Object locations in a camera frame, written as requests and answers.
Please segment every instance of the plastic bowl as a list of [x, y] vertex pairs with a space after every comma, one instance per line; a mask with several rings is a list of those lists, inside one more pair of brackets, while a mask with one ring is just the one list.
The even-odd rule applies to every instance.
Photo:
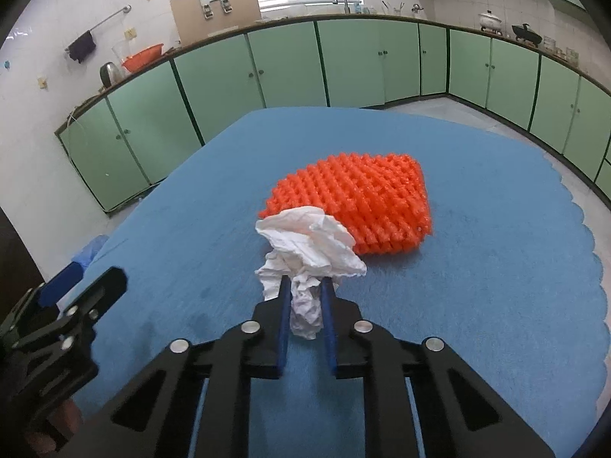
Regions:
[[146, 48], [146, 50], [142, 50], [141, 52], [128, 57], [127, 60], [123, 62], [123, 67], [129, 70], [129, 72], [132, 74], [134, 72], [138, 72], [145, 65], [157, 60], [161, 56], [162, 48], [163, 43]]

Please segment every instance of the cutting board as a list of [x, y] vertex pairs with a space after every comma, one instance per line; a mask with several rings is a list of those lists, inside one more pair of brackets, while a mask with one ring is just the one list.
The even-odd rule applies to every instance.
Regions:
[[219, 0], [212, 2], [214, 16], [206, 20], [200, 0], [170, 0], [182, 46], [234, 29], [251, 26], [261, 19], [259, 0], [229, 0], [233, 7], [225, 14]]

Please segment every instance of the metal kettle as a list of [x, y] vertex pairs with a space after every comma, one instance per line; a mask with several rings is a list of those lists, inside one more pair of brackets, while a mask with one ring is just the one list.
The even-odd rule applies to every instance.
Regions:
[[102, 84], [105, 88], [110, 88], [121, 82], [123, 74], [121, 73], [121, 69], [113, 62], [107, 62], [100, 67], [100, 79], [102, 79]]

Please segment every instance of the blue tablecloth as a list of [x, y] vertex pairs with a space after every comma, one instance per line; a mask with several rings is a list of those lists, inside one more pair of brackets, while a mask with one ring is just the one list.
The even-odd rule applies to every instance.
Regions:
[[[329, 154], [408, 153], [422, 165], [434, 235], [365, 258], [338, 294], [396, 337], [452, 345], [548, 442], [570, 456], [595, 423], [609, 350], [594, 239], [535, 148], [446, 121], [340, 108], [254, 112], [176, 169], [108, 240], [78, 290], [109, 266], [127, 293], [98, 322], [91, 414], [172, 339], [218, 338], [262, 299], [269, 251], [254, 230], [276, 182]], [[364, 455], [362, 386], [335, 381], [322, 336], [291, 337], [285, 377], [254, 381], [251, 457]]]

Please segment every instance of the wall socket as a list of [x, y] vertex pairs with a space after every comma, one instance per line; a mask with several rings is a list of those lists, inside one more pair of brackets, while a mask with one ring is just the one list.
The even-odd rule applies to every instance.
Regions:
[[131, 29], [127, 29], [123, 34], [125, 35], [125, 39], [134, 39], [138, 35], [136, 29], [133, 27]]

